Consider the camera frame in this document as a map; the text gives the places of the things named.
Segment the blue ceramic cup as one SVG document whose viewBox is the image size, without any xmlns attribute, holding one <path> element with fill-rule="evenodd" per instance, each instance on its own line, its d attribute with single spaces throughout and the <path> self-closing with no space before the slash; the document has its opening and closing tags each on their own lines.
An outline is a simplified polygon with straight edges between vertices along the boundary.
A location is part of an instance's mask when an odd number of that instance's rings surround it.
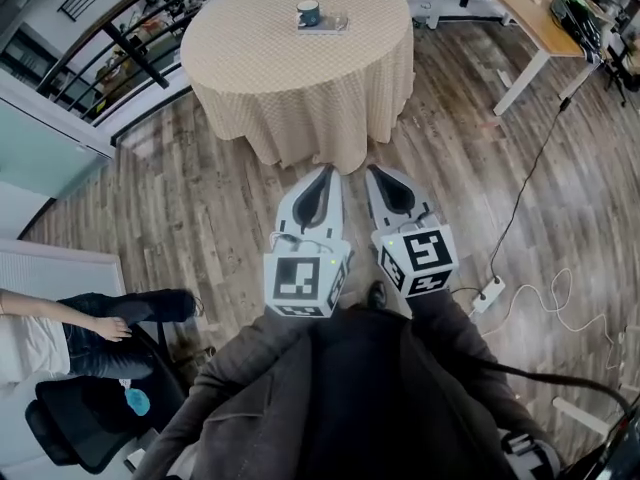
<svg viewBox="0 0 640 480">
<path fill-rule="evenodd" d="M 310 28 L 320 23 L 320 5 L 316 0 L 304 0 L 297 4 L 297 27 Z"/>
</svg>

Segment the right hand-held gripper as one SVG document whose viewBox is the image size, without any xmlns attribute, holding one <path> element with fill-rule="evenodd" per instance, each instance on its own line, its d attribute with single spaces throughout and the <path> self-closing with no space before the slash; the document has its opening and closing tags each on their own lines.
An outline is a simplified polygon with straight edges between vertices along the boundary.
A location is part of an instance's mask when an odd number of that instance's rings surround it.
<svg viewBox="0 0 640 480">
<path fill-rule="evenodd" d="M 403 172 L 368 166 L 365 186 L 377 260 L 402 298 L 446 289 L 459 266 L 451 228 L 439 224 L 426 192 Z"/>
</svg>

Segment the small teal object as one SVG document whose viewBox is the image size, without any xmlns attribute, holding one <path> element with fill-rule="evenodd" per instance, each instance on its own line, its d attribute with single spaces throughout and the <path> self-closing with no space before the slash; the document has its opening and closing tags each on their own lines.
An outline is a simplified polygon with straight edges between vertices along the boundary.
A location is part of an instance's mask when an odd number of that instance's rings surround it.
<svg viewBox="0 0 640 480">
<path fill-rule="evenodd" d="M 151 407 L 150 400 L 144 391 L 137 388 L 126 388 L 124 391 L 128 406 L 139 416 L 145 416 Z"/>
</svg>

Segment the black metal railing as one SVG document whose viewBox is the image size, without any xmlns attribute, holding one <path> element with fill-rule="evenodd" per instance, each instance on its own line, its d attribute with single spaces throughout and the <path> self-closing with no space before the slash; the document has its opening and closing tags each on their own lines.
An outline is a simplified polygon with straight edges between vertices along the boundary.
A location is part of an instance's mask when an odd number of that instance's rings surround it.
<svg viewBox="0 0 640 480">
<path fill-rule="evenodd" d="M 121 135 L 187 92 L 180 46 L 211 0 L 120 0 L 54 62 L 37 92 L 71 115 Z"/>
</svg>

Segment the black office chair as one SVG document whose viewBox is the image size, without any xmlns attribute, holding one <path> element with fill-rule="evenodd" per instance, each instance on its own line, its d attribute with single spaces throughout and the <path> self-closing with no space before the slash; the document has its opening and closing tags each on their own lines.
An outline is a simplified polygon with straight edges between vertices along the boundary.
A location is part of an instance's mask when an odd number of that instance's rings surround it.
<svg viewBox="0 0 640 480">
<path fill-rule="evenodd" d="M 138 325 L 132 331 L 131 343 L 154 360 L 152 373 L 132 382 L 132 390 L 143 394 L 143 405 L 149 408 L 144 414 L 129 405 L 125 388 L 114 379 L 84 376 L 36 385 L 25 419 L 55 465 L 101 473 L 133 439 L 162 431 L 186 399 L 187 388 L 170 360 L 163 325 L 157 325 L 157 339 Z"/>
</svg>

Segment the white power strip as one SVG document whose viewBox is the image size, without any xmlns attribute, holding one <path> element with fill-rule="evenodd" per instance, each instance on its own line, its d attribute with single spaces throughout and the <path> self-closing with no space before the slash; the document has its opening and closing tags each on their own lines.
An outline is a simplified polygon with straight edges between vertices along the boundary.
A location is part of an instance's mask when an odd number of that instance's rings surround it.
<svg viewBox="0 0 640 480">
<path fill-rule="evenodd" d="M 480 293 L 472 301 L 472 312 L 484 313 L 504 291 L 506 285 L 499 276 L 494 276 L 492 280 L 480 290 Z"/>
</svg>

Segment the person's right forearm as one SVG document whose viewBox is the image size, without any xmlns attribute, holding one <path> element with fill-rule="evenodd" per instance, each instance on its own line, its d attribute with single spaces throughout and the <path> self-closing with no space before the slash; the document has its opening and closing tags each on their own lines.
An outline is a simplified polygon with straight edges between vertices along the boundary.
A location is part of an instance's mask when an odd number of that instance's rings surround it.
<svg viewBox="0 0 640 480">
<path fill-rule="evenodd" d="M 484 368 L 477 360 L 496 363 L 478 328 L 448 290 L 439 290 L 407 300 L 413 327 L 437 361 L 464 384 L 489 379 L 505 382 L 499 371 Z"/>
</svg>

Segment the wooden desk with white legs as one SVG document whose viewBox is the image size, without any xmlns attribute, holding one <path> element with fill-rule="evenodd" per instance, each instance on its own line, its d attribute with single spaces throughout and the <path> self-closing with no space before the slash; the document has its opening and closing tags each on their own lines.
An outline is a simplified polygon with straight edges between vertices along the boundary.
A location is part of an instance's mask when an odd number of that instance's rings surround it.
<svg viewBox="0 0 640 480">
<path fill-rule="evenodd" d="M 582 47 L 552 18 L 553 0 L 494 0 L 504 9 L 504 17 L 510 18 L 527 34 L 537 47 L 526 68 L 520 73 L 493 108 L 493 113 L 502 115 L 527 88 L 542 68 L 552 58 L 582 58 Z M 433 0 L 427 25 L 436 29 L 445 0 Z"/>
</svg>

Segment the round table with checkered tablecloth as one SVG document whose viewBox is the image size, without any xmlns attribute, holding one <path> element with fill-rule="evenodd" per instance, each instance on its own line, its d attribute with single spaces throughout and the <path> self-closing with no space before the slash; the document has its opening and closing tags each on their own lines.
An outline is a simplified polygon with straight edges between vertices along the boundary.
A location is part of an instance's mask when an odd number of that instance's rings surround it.
<svg viewBox="0 0 640 480">
<path fill-rule="evenodd" d="M 316 0 L 345 12 L 343 35 L 299 35 L 304 0 L 211 0 L 189 24 L 181 64 L 213 133 L 243 137 L 267 165 L 304 159 L 341 173 L 386 143 L 413 91 L 406 0 Z"/>
</svg>

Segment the person's dark coat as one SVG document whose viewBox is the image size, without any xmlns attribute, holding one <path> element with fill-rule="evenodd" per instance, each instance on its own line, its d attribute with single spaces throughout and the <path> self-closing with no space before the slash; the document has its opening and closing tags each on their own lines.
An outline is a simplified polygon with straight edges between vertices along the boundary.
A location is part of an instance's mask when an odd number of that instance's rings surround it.
<svg viewBox="0 0 640 480">
<path fill-rule="evenodd" d="M 507 378 L 464 384 L 412 313 L 357 304 L 231 396 L 189 393 L 132 480 L 556 480 Z"/>
</svg>

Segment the white metal table frame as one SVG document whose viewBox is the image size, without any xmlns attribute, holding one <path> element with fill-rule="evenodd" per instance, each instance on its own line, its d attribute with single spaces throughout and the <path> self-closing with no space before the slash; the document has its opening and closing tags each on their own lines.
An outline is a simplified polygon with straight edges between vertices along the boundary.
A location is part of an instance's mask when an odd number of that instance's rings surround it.
<svg viewBox="0 0 640 480">
<path fill-rule="evenodd" d="M 618 342 L 621 347 L 620 362 L 617 367 L 618 388 L 624 396 L 631 397 L 632 403 L 640 402 L 640 325 L 627 325 L 618 335 Z M 575 420 L 602 438 L 607 438 L 622 418 L 621 409 L 615 409 L 610 415 L 599 418 L 561 397 L 555 397 L 552 404 L 561 415 Z"/>
</svg>

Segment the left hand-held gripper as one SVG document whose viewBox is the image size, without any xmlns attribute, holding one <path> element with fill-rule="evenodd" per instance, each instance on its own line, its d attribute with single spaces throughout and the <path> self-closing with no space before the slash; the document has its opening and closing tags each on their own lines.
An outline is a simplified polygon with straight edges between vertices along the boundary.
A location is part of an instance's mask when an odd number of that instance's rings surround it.
<svg viewBox="0 0 640 480">
<path fill-rule="evenodd" d="M 284 317 L 332 316 L 351 258 L 351 244 L 338 239 L 343 224 L 342 178 L 333 166 L 316 168 L 288 190 L 278 206 L 272 250 L 263 256 L 267 307 Z"/>
</svg>

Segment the frosted glass partition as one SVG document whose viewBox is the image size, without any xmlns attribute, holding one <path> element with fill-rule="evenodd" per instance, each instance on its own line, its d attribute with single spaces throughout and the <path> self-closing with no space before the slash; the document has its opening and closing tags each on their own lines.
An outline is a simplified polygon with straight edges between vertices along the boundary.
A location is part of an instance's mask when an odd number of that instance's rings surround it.
<svg viewBox="0 0 640 480">
<path fill-rule="evenodd" d="M 0 73 L 0 181 L 64 198 L 115 150 L 92 126 Z"/>
</svg>

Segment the grey rectangular tray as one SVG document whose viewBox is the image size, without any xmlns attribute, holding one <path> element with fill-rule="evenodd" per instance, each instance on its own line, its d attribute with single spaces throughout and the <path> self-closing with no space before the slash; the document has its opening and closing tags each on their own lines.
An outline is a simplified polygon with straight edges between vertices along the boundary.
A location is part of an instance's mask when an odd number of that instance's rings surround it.
<svg viewBox="0 0 640 480">
<path fill-rule="evenodd" d="M 345 33 L 342 33 L 342 34 L 331 34 L 329 32 L 328 28 L 327 28 L 326 17 L 327 16 L 322 16 L 321 20 L 320 20 L 320 23 L 315 27 L 310 27 L 310 28 L 298 28 L 297 27 L 297 33 L 299 35 L 343 35 L 348 31 L 349 26 L 348 26 L 348 29 L 347 29 L 347 31 Z"/>
</svg>

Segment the person's black shoe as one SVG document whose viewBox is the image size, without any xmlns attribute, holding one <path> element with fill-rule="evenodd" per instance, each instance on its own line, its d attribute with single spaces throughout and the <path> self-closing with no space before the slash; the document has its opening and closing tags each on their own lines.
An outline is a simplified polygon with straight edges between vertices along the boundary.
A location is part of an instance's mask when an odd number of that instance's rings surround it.
<svg viewBox="0 0 640 480">
<path fill-rule="evenodd" d="M 387 292 L 383 281 L 376 280 L 368 288 L 366 306 L 369 310 L 387 310 Z"/>
</svg>

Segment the person's left forearm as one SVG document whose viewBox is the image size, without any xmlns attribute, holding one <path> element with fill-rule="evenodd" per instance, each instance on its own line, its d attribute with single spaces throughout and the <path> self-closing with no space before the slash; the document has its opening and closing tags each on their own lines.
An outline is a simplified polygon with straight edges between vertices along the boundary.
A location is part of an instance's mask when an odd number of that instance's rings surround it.
<svg viewBox="0 0 640 480">
<path fill-rule="evenodd" d="M 265 373 L 312 323 L 311 319 L 284 317 L 266 309 L 201 368 L 190 394 L 231 396 Z"/>
</svg>

